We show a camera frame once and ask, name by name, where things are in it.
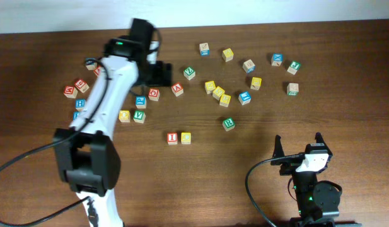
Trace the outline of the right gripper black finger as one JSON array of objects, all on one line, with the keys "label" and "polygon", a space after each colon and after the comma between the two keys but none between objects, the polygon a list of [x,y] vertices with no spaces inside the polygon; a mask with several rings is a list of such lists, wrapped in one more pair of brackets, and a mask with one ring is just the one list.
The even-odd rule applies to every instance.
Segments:
[{"label": "right gripper black finger", "polygon": [[326,145],[326,143],[325,143],[325,141],[323,139],[323,136],[321,135],[320,132],[317,132],[315,134],[315,145],[316,146],[325,146]]},{"label": "right gripper black finger", "polygon": [[284,157],[284,151],[281,144],[281,136],[276,135],[274,139],[274,151],[273,151],[272,158],[277,159],[282,157]]}]

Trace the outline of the red A letter block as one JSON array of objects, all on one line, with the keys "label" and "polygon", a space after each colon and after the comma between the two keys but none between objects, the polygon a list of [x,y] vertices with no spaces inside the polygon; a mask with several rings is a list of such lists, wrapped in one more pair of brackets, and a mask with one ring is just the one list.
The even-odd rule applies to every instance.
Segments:
[{"label": "red A letter block", "polygon": [[183,86],[180,83],[175,83],[171,86],[171,90],[175,96],[180,96],[183,94]]}]

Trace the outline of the green R letter block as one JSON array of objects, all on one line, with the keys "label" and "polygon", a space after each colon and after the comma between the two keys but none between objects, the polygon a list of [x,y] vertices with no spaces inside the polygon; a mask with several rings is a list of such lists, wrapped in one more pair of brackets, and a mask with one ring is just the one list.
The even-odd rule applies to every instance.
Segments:
[{"label": "green R letter block", "polygon": [[236,124],[231,117],[223,120],[223,128],[225,129],[225,131],[230,131],[234,129],[235,125]]}]

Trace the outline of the red I letter block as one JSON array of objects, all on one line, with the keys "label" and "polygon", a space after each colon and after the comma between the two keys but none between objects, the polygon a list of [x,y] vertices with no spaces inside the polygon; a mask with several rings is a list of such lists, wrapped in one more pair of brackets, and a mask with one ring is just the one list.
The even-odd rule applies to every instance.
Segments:
[{"label": "red I letter block", "polygon": [[178,134],[176,132],[171,132],[167,134],[167,143],[169,145],[178,144]]}]

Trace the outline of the yellow C letter block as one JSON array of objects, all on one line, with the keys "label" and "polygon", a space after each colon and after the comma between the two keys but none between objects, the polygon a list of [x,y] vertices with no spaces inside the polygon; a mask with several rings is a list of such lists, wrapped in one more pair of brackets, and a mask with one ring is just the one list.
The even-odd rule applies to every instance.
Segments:
[{"label": "yellow C letter block", "polygon": [[190,132],[182,132],[181,133],[181,143],[182,144],[191,144],[192,135]]}]

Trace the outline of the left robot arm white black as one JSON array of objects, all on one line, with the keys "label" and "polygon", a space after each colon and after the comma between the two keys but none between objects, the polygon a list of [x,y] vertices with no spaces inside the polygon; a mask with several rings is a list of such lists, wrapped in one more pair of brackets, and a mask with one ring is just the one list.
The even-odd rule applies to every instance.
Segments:
[{"label": "left robot arm white black", "polygon": [[116,199],[121,160],[113,132],[131,88],[171,86],[172,66],[157,59],[159,34],[150,22],[132,21],[128,35],[110,39],[86,104],[67,129],[54,134],[60,179],[82,200],[90,226],[123,226]]}]

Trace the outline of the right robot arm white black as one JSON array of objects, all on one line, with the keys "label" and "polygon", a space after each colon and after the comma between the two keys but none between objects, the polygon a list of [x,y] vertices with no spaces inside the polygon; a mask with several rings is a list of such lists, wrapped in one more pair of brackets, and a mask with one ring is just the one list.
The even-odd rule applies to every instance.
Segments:
[{"label": "right robot arm white black", "polygon": [[284,154],[281,137],[275,137],[272,164],[280,166],[281,176],[291,176],[298,205],[299,217],[291,218],[290,226],[335,226],[342,187],[317,180],[317,175],[328,168],[332,156],[319,132],[314,143],[307,144],[304,152],[292,158]]}]

